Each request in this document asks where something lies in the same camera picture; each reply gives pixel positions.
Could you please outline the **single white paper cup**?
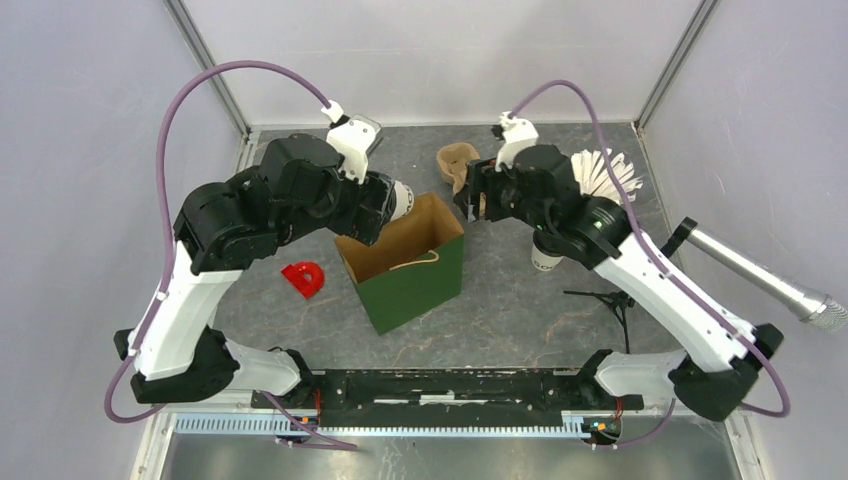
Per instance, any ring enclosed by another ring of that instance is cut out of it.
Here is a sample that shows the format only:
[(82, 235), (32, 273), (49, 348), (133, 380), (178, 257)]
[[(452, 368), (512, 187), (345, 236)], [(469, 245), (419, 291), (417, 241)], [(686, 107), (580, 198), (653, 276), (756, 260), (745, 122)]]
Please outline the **single white paper cup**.
[(540, 271), (553, 270), (564, 259), (564, 255), (556, 249), (554, 237), (541, 230), (535, 230), (532, 236), (531, 262)]

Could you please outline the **green paper bag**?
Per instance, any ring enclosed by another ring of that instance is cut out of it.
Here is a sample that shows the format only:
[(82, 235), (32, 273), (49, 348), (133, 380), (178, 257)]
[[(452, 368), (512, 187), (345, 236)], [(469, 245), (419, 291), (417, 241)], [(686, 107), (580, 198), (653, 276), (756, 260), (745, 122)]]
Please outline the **green paper bag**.
[(335, 246), (376, 333), (385, 335), (460, 295), (464, 228), (435, 193), (387, 224), (365, 246), (338, 236)]

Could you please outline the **stack of cardboard cup carriers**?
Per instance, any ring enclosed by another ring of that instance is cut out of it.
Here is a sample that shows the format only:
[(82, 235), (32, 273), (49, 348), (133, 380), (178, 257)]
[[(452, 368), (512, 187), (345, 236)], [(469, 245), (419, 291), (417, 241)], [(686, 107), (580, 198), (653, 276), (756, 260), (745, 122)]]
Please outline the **stack of cardboard cup carriers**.
[(466, 142), (453, 143), (438, 150), (436, 163), (441, 178), (451, 186), (453, 194), (459, 193), (465, 185), (468, 165), (479, 159), (477, 149)]

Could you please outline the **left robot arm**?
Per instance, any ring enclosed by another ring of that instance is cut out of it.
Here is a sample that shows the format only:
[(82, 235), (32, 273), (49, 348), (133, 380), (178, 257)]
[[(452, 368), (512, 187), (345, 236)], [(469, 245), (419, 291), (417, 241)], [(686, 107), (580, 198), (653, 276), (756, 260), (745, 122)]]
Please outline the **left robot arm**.
[(341, 163), (329, 143), (293, 134), (270, 142), (258, 165), (186, 197), (173, 227), (172, 280), (133, 356), (137, 402), (193, 403), (225, 390), (266, 391), (295, 408), (312, 399), (297, 351), (246, 347), (210, 322), (255, 261), (321, 229), (369, 246), (410, 211), (408, 186), (373, 171), (347, 179)]

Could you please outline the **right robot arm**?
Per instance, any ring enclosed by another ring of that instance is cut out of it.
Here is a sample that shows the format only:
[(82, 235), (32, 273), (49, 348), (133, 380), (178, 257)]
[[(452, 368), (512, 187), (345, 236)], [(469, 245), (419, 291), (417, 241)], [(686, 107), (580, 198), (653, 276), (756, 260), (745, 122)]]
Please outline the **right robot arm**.
[(664, 354), (599, 353), (577, 382), (580, 400), (602, 408), (615, 397), (674, 398), (722, 421), (744, 400), (783, 340), (771, 324), (753, 325), (708, 296), (676, 268), (625, 204), (642, 181), (623, 154), (552, 145), (522, 150), (509, 167), (466, 166), (454, 201), (469, 221), (516, 219), (533, 230), (532, 264), (549, 271), (570, 259), (614, 284), (678, 342)]

